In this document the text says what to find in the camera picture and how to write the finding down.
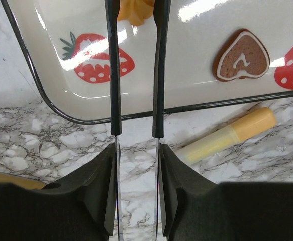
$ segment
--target yellow marker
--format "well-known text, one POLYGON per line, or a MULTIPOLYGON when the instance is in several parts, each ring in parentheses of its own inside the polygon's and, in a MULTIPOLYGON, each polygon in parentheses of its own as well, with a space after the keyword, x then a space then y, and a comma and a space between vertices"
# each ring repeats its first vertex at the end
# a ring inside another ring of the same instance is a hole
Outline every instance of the yellow marker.
POLYGON ((241 143, 276 125, 269 108, 261 108, 220 130, 181 148, 176 155, 186 164, 194 164, 206 157, 241 143))

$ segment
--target white seed dots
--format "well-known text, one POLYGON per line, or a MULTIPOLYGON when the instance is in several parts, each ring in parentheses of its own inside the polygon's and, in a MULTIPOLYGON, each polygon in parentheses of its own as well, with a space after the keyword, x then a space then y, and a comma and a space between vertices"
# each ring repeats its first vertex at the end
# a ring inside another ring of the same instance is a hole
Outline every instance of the white seed dots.
POLYGON ((288 62, 287 62, 287 66, 291 66, 293 64, 293 59, 290 59, 288 62))
POLYGON ((282 79, 281 82, 282 82, 283 84, 286 84, 286 83, 287 83, 287 78, 282 79))

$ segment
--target marble countertop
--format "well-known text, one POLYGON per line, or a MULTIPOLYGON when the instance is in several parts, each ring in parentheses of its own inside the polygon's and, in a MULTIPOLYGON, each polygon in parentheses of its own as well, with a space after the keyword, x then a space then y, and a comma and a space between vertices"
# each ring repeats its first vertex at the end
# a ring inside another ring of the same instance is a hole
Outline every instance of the marble countertop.
MULTIPOLYGON (((253 109, 271 108, 278 124, 192 167, 221 181, 293 182, 293 98, 167 115, 163 142, 174 150, 253 109)), ((152 119, 123 122, 122 205, 126 240, 150 240, 154 210, 152 119)), ((70 123, 41 99, 0 4, 0 172, 55 181, 108 143, 110 125, 70 123)))

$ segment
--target heart-shaped cookie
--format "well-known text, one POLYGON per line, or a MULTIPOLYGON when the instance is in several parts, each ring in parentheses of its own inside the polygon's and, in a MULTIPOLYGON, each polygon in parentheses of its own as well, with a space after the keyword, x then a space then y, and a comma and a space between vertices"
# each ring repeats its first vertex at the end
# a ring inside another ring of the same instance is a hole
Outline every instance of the heart-shaped cookie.
POLYGON ((238 30, 221 48, 213 74, 222 81, 260 78, 269 69, 270 58, 262 42, 249 30, 238 30))

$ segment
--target pen cap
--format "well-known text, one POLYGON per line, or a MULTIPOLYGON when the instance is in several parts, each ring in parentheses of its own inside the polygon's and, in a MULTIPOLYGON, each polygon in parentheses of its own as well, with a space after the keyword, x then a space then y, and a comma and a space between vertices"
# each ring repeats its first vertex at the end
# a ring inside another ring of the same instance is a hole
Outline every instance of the pen cap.
POLYGON ((261 108, 231 124, 241 142, 276 125, 276 118, 269 108, 261 108))

